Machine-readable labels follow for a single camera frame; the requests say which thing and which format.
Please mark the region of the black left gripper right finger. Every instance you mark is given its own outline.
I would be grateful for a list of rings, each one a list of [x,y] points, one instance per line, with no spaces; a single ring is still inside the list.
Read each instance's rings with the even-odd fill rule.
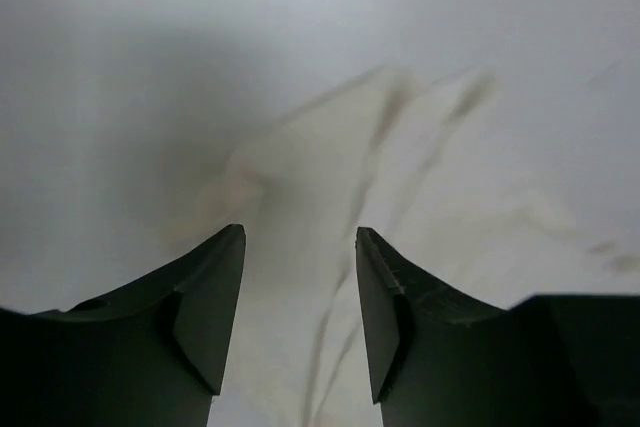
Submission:
[[[639,299],[536,295],[506,310],[371,228],[356,270],[372,398],[387,426],[635,426]]]

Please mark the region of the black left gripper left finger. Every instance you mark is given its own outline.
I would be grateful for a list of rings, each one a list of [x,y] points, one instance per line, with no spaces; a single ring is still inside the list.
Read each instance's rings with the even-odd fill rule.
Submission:
[[[1,313],[5,426],[204,426],[221,391],[246,235],[231,224],[69,311]]]

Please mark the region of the white t shirt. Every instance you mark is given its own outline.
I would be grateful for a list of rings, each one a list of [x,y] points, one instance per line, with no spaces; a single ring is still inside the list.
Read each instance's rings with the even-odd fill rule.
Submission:
[[[202,189],[205,230],[241,223],[226,379],[271,426],[377,426],[358,227],[499,306],[540,291],[637,292],[639,251],[586,227],[497,125],[496,83],[378,70],[237,147]]]

